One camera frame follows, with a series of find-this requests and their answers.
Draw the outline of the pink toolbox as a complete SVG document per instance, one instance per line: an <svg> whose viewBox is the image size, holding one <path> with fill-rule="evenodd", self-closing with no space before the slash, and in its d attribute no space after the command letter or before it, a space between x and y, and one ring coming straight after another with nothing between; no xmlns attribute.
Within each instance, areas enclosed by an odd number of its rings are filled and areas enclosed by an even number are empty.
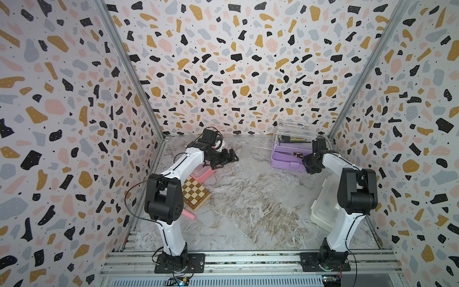
<svg viewBox="0 0 459 287"><path fill-rule="evenodd" d="M190 177L196 180L198 183L204 183L208 178L210 178L216 170L213 170L206 161L199 165L191 174Z"/></svg>

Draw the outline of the purple toolbox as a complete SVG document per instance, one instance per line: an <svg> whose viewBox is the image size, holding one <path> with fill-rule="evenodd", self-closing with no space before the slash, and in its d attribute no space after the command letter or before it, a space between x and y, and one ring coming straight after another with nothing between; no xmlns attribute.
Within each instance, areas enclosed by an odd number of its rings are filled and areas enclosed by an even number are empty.
<svg viewBox="0 0 459 287"><path fill-rule="evenodd" d="M271 150L271 166L277 169L297 171L305 173L306 169L302 163L302 159L276 153L276 151L285 151L290 153L303 153L308 155L312 153L312 141L316 138L316 134L310 129L311 126L307 123L279 120L273 137L273 145ZM280 143L281 135L291 136L295 138L304 138L311 143Z"/></svg>

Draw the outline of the white toolbox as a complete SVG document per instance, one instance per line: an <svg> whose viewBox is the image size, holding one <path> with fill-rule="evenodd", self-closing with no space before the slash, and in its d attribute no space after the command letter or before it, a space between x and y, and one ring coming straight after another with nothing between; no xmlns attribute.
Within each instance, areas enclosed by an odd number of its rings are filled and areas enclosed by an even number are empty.
<svg viewBox="0 0 459 287"><path fill-rule="evenodd" d="M319 197L311 207L310 220L328 232L332 231L338 217L338 187L339 178L336 174L327 177L322 185Z"/></svg>

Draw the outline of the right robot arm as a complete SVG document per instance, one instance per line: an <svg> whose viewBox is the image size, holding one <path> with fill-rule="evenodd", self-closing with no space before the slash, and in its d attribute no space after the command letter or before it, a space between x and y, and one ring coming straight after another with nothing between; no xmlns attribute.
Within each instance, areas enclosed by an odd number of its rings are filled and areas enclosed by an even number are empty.
<svg viewBox="0 0 459 287"><path fill-rule="evenodd" d="M311 175L329 169L332 178L337 179L335 184L325 184L320 194L328 196L332 200L330 207L338 207L338 212L330 234L319 249L318 261L329 265L345 262L359 224L378 204L376 173L329 149L322 136L312 140L312 153L302 162Z"/></svg>

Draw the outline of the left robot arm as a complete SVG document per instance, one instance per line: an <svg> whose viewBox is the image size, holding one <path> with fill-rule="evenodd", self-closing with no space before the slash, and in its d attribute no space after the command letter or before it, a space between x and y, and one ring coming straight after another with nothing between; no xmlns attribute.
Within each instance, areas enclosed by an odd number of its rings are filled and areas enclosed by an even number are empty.
<svg viewBox="0 0 459 287"><path fill-rule="evenodd" d="M179 218L184 209L182 186L200 165L209 163L215 170L239 161L233 149L215 142L192 141L185 152L161 174L152 174L147 180L144 211L160 231L163 252L169 257L185 253L186 241L182 235Z"/></svg>

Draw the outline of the screwdriver in purple box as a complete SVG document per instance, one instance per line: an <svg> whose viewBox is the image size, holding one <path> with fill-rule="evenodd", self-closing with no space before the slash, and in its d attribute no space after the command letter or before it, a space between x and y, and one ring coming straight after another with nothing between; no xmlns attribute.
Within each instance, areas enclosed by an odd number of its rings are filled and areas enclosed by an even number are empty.
<svg viewBox="0 0 459 287"><path fill-rule="evenodd" d="M285 152L285 151L276 151L276 153L284 154L284 155L291 155L291 156L294 156L300 159L304 158L303 153L290 153L290 152Z"/></svg>

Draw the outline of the wooden checkerboard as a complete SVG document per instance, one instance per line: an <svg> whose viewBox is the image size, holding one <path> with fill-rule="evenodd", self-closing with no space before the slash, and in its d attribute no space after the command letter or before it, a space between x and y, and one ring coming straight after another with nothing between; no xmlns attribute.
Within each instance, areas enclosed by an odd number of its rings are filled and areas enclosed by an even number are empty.
<svg viewBox="0 0 459 287"><path fill-rule="evenodd" d="M182 194L184 203L193 211L199 209L210 197L210 191L192 177L183 183Z"/></svg>

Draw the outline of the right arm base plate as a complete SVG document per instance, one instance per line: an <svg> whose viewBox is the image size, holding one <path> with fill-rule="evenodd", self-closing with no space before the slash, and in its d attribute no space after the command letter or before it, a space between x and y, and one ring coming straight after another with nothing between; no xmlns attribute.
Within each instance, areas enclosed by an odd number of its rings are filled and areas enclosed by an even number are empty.
<svg viewBox="0 0 459 287"><path fill-rule="evenodd" d="M303 272L338 272L350 271L351 267L347 259L349 253L331 252L329 254L320 252L301 252L300 264Z"/></svg>

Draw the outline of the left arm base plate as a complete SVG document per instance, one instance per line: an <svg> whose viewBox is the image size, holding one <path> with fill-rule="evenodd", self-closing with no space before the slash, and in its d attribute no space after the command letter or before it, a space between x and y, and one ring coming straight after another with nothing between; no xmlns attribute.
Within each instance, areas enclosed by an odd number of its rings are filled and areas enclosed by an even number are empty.
<svg viewBox="0 0 459 287"><path fill-rule="evenodd" d="M206 262L204 253L192 253L180 256L171 256L162 252L156 259L155 274L178 272L203 273Z"/></svg>

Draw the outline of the aluminium front rail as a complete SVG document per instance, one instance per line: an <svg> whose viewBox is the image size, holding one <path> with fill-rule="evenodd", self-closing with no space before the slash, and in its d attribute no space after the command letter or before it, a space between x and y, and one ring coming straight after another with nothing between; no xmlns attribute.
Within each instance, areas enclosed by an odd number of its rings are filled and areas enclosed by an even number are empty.
<svg viewBox="0 0 459 287"><path fill-rule="evenodd" d="M154 252L110 253L98 287L407 287L388 249L354 250L326 271L312 251L198 251L182 271L159 272Z"/></svg>

